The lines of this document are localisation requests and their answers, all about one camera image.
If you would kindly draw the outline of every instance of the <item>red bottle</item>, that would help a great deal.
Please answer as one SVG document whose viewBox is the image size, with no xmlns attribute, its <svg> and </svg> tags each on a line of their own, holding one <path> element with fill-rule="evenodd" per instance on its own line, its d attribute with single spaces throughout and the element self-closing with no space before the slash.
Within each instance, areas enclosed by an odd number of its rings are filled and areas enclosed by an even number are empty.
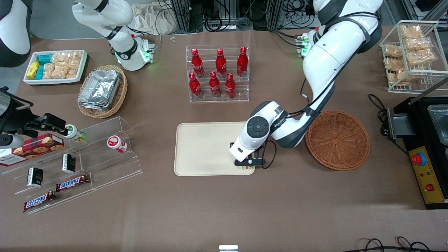
<svg viewBox="0 0 448 252">
<path fill-rule="evenodd" d="M 193 65 L 193 71 L 198 78 L 204 77 L 204 64 L 202 63 L 202 59 L 199 56 L 198 50 L 196 48 L 191 49 L 191 55 L 193 58 L 191 59 L 191 64 Z"/>
<path fill-rule="evenodd" d="M 189 74 L 190 79 L 190 90 L 191 94 L 193 95 L 194 99 L 200 99 L 202 98 L 202 91 L 201 91 L 201 85 L 199 84 L 199 81 L 196 79 L 196 76 L 194 73 Z"/>
<path fill-rule="evenodd" d="M 211 96 L 213 96 L 213 98 L 220 98 L 220 81 L 216 78 L 215 71 L 210 72 L 210 81 L 208 84 L 210 85 Z"/>
<path fill-rule="evenodd" d="M 247 76 L 247 65 L 249 64 L 249 59 L 247 58 L 246 52 L 246 47 L 243 46 L 240 48 L 240 56 L 238 56 L 237 60 L 237 74 L 240 77 Z"/>
<path fill-rule="evenodd" d="M 224 50 L 218 48 L 218 50 L 216 50 L 216 54 L 218 55 L 215 61 L 216 71 L 218 72 L 218 78 L 223 79 L 227 73 L 227 61 L 224 58 Z"/>
<path fill-rule="evenodd" d="M 225 93 L 232 99 L 235 98 L 235 81 L 233 80 L 233 74 L 227 74 L 227 80 L 225 82 Z"/>
</svg>

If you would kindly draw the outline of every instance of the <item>brown table surface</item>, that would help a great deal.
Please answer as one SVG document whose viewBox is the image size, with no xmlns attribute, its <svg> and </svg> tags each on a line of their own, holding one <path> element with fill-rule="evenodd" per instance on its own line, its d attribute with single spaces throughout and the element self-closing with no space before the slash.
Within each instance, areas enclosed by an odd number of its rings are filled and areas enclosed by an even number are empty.
<svg viewBox="0 0 448 252">
<path fill-rule="evenodd" d="M 396 246 L 399 235 L 448 250 L 448 212 L 423 210 L 409 158 L 380 135 L 377 108 L 367 99 L 373 93 L 393 107 L 408 97 L 387 92 L 377 46 L 354 57 L 324 109 L 348 112 L 367 129 L 371 151 L 362 167 L 329 170 L 302 142 L 279 149 L 271 168 L 250 176 L 178 177 L 173 164 L 180 123 L 245 121 L 266 100 L 290 112 L 306 102 L 299 95 L 302 60 L 269 32 L 175 37 L 176 43 L 163 37 L 153 64 L 125 71 L 129 89 L 115 114 L 135 128 L 133 150 L 144 172 L 34 216 L 22 213 L 12 179 L 0 177 L 0 250 L 193 252 L 238 244 L 240 251 L 337 252 L 362 248 L 373 237 Z M 231 43 L 250 45 L 250 101 L 191 104 L 186 45 Z M 89 53 L 88 72 L 117 65 L 105 39 L 33 40 L 33 51 L 69 49 Z M 34 102 L 35 114 L 50 112 L 78 128 L 101 122 L 79 112 L 79 87 L 21 83 L 17 95 Z"/>
</svg>

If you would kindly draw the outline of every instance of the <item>wicker basket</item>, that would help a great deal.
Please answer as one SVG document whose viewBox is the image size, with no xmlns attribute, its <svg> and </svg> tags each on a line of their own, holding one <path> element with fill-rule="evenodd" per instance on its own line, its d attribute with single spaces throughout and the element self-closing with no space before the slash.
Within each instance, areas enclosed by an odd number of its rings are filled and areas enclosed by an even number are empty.
<svg viewBox="0 0 448 252">
<path fill-rule="evenodd" d="M 125 100 L 126 92 L 128 90 L 128 81 L 126 80 L 126 76 L 125 76 L 125 73 L 123 73 L 123 70 L 121 70 L 117 66 L 105 65 L 105 66 L 100 66 L 96 70 L 114 70 L 121 74 L 120 83 L 119 83 L 120 86 L 118 87 L 118 89 L 115 93 L 115 97 L 113 98 L 112 106 L 110 109 L 108 109 L 108 110 L 88 109 L 88 108 L 84 108 L 78 104 L 78 107 L 83 114 L 90 116 L 90 117 L 101 119 L 101 118 L 107 118 L 107 117 L 115 114 L 118 111 L 118 109 L 120 109 L 121 105 L 123 104 L 123 101 Z M 92 73 L 93 73 L 93 71 L 86 77 L 86 79 L 82 83 L 81 90 L 79 91 L 79 93 L 82 92 L 82 89 L 86 85 L 86 82 Z"/>
<path fill-rule="evenodd" d="M 306 144 L 319 163 L 334 170 L 355 169 L 366 161 L 370 152 L 364 126 L 337 110 L 320 114 L 306 132 Z"/>
</svg>

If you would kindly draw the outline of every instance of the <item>acrylic bottle rack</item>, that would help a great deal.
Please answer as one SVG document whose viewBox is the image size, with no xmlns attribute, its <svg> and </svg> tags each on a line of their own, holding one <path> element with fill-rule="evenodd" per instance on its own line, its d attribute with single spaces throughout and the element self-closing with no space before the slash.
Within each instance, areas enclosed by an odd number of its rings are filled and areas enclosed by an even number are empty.
<svg viewBox="0 0 448 252">
<path fill-rule="evenodd" d="M 240 55 L 240 48 L 244 46 L 247 48 L 247 58 L 249 60 L 247 66 L 247 76 L 240 77 L 237 75 L 237 59 Z M 197 49 L 199 56 L 202 59 L 202 63 L 204 64 L 204 77 L 198 78 L 198 81 L 201 85 L 202 90 L 202 98 L 195 99 L 191 93 L 190 87 L 188 83 L 190 80 L 188 79 L 188 74 L 193 73 L 193 66 L 191 65 L 191 49 Z M 220 90 L 221 97 L 214 98 L 211 96 L 211 90 L 209 86 L 210 81 L 210 72 L 216 71 L 216 50 L 218 48 L 222 48 L 224 50 L 224 57 L 227 61 L 227 73 L 233 74 L 233 80 L 236 84 L 236 96 L 235 98 L 228 98 L 225 94 L 225 81 L 226 79 L 220 79 Z M 247 44 L 227 44 L 227 45 L 196 45 L 196 46 L 187 46 L 186 53 L 186 88 L 188 89 L 188 95 L 191 103 L 205 103 L 205 102 L 243 102 L 249 101 L 249 79 L 250 79 L 250 50 Z"/>
</svg>

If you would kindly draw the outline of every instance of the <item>beige tray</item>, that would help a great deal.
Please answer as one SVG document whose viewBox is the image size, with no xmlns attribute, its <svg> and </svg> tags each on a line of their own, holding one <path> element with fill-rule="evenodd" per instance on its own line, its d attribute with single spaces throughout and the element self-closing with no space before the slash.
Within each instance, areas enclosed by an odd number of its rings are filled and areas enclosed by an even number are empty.
<svg viewBox="0 0 448 252">
<path fill-rule="evenodd" d="M 177 127 L 174 173 L 177 176 L 251 175 L 228 151 L 244 122 L 182 123 Z"/>
</svg>

